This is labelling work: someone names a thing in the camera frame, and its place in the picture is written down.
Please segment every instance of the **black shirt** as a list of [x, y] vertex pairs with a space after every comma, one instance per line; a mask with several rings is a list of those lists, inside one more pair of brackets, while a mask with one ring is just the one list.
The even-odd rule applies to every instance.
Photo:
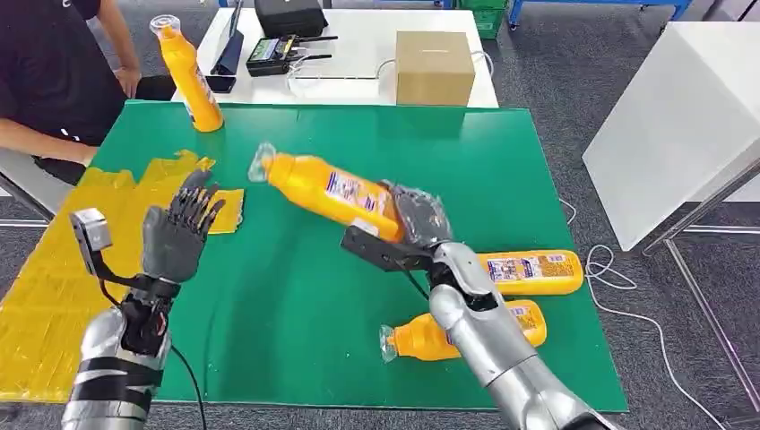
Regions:
[[99, 9], [100, 0], [4, 2], [0, 117], [61, 139], [103, 142], [126, 95], [85, 22]]

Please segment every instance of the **gray carpet floor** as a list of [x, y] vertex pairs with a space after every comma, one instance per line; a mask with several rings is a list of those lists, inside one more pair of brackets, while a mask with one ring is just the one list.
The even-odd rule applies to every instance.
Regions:
[[[197, 44], [215, 5], [179, 0], [120, 0], [142, 56], [145, 74], [163, 73], [157, 43], [147, 22], [158, 13], [173, 13], [183, 32]], [[371, 4], [335, 0], [340, 7], [408, 7], [396, 2]], [[695, 0], [685, 19], [697, 21], [708, 4]], [[636, 6], [528, 4], [515, 32], [502, 29], [485, 49], [495, 63], [494, 84], [503, 107], [529, 108], [560, 194], [578, 209], [571, 226], [582, 258], [593, 245], [616, 249], [614, 268], [633, 279], [639, 289], [617, 291], [594, 284], [608, 306], [658, 320], [665, 331], [670, 362], [681, 384], [734, 429], [759, 429], [760, 421], [733, 375], [717, 340], [690, 296], [675, 263], [661, 249], [652, 258], [622, 253], [614, 246], [609, 226], [581, 161], [583, 150], [599, 129], [635, 71], [658, 38], [672, 9]], [[103, 39], [97, 25], [92, 26]], [[104, 46], [109, 58], [113, 53]], [[0, 218], [19, 211], [10, 199], [0, 199]], [[757, 224], [756, 206], [726, 205], [714, 218]], [[0, 230], [0, 288], [15, 276], [37, 232]], [[757, 240], [685, 236], [678, 246], [755, 384], [760, 385], [760, 345], [757, 333]], [[646, 322], [600, 314], [630, 413], [614, 416], [629, 430], [717, 428], [670, 382], [660, 353], [657, 331]], [[56, 428], [57, 405], [5, 405], [0, 429]], [[504, 428], [495, 413], [318, 408], [261, 408], [240, 405], [208, 407], [210, 428], [288, 429], [491, 429]], [[200, 428], [194, 405], [159, 404], [149, 428]]]

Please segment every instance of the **orange plastic bottle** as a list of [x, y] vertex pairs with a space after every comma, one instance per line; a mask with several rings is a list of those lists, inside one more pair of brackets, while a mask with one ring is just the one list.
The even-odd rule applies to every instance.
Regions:
[[179, 30], [179, 19], [159, 15], [151, 20], [151, 30], [159, 37], [161, 55], [171, 79], [185, 98], [185, 108], [199, 132], [213, 132], [224, 124], [221, 109], [205, 76], [198, 68], [195, 48]]
[[384, 187], [330, 166], [318, 157], [296, 157], [262, 143], [248, 178], [266, 181], [291, 202], [343, 225], [358, 226], [388, 242], [403, 239], [393, 197]]
[[478, 258], [501, 294], [570, 294], [583, 284], [583, 267], [572, 251], [478, 254]]
[[[520, 324], [522, 334], [538, 347], [547, 337], [544, 315], [531, 300], [506, 302]], [[446, 360], [460, 356], [459, 350], [449, 342], [446, 332], [441, 329], [431, 314], [422, 314], [409, 323], [392, 329], [380, 327], [380, 350], [385, 363], [396, 357], [415, 357], [422, 361]]]

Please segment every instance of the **green table mat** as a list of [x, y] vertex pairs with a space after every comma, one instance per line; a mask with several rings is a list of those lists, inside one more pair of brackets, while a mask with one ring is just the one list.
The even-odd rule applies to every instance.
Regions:
[[[453, 230], [476, 252], [574, 249], [531, 116], [461, 107], [225, 106], [225, 126], [197, 133], [181, 104], [129, 104], [94, 165], [139, 179], [153, 158], [181, 149], [217, 161], [214, 179], [246, 189], [243, 224], [209, 239], [198, 274], [170, 315], [208, 401], [314, 406], [491, 409], [461, 359], [380, 357], [380, 324], [428, 304], [399, 273], [343, 251], [343, 227], [250, 184], [258, 144], [314, 154], [372, 180], [443, 199]], [[539, 353], [592, 407], [626, 410], [586, 285], [532, 297], [546, 316]], [[193, 400], [169, 356], [160, 400]]]

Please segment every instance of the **yellow plastic bag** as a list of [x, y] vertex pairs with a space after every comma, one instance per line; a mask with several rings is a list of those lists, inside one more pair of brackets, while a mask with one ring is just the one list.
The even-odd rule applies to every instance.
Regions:
[[[177, 159], [154, 159], [136, 185], [132, 174], [89, 168], [67, 196], [59, 215], [0, 302], [0, 400], [66, 401], [79, 365], [79, 346], [88, 323], [109, 302], [84, 269], [68, 214], [95, 207], [106, 216], [116, 244], [103, 252], [111, 269], [126, 276], [140, 271], [142, 225], [148, 207], [167, 207], [185, 178], [210, 159], [180, 151]], [[241, 220], [243, 190], [221, 190], [227, 202], [210, 234], [232, 233]], [[107, 284], [114, 297], [126, 288]]]

